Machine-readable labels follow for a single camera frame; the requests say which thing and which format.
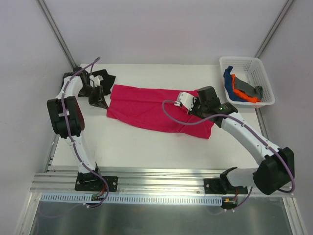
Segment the pink t shirt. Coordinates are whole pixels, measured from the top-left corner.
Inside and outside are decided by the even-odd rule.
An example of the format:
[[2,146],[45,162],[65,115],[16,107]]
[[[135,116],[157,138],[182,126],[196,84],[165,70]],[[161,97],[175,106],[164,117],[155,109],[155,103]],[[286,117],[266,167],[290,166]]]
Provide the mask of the pink t shirt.
[[183,125],[171,120],[164,113],[162,102],[176,100],[180,92],[179,90],[114,85],[107,117],[142,129],[209,139],[213,127],[212,122]]

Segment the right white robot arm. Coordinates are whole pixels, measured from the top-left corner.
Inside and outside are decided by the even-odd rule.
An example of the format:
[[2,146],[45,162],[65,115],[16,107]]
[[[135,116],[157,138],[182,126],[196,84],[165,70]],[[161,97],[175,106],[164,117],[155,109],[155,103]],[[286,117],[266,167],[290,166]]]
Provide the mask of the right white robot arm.
[[197,90],[197,96],[180,95],[179,99],[189,114],[228,132],[258,164],[257,168],[233,167],[224,171],[219,180],[222,192],[230,193],[236,187],[256,187],[265,195],[294,192],[294,152],[290,148],[280,148],[258,134],[235,106],[220,102],[212,86]]

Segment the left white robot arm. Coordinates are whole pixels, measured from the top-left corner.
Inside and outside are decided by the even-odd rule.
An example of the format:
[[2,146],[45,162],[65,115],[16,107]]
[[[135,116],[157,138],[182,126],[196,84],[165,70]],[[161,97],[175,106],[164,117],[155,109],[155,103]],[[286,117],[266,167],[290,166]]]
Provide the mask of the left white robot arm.
[[77,184],[86,184],[92,190],[100,189],[103,179],[83,135],[85,121],[77,98],[86,97],[90,106],[108,109],[102,81],[102,76],[90,75],[85,70],[66,73],[61,91],[46,103],[53,131],[66,141],[77,161]]

